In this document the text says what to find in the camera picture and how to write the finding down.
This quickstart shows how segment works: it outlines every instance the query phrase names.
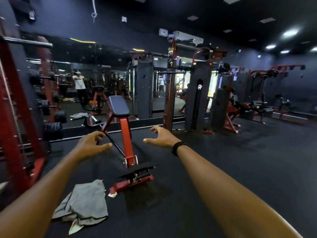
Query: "black wristband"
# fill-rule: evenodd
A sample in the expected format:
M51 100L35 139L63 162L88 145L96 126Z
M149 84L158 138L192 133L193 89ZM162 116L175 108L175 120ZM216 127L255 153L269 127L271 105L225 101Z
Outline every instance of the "black wristband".
M178 147L181 146L181 145L186 145L186 146L188 146L188 145L185 144L183 141L177 142L177 143L174 144L174 146L173 146L173 150L172 150L172 154L173 154L173 155L175 155L175 156L178 157L178 155L177 155L177 149L178 149Z

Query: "wall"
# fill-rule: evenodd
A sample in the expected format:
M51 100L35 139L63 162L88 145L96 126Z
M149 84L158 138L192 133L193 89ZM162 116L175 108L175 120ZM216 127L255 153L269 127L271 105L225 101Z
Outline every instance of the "wall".
M169 44L166 38L158 36L158 29L164 28L170 33L178 30L202 37L205 42L227 50L228 57L225 61L231 65L267 69L274 59L269 54L236 46L174 20L125 10L102 0L96 0L98 16L94 23L91 17L91 0L34 0L32 4L37 13L37 20L30 24L19 18L18 23L23 31L166 54ZM128 22L122 23L121 16L126 16ZM241 53L235 53L238 49L242 50ZM191 58L193 52L180 47L178 54Z
M275 60L275 65L295 64L305 64L306 69L288 70L288 76L281 79L278 85L276 85L278 80L268 79L264 91L268 98L281 93L283 97L291 100L293 105L298 106L297 111L310 112L317 105L317 55L316 53L280 55Z

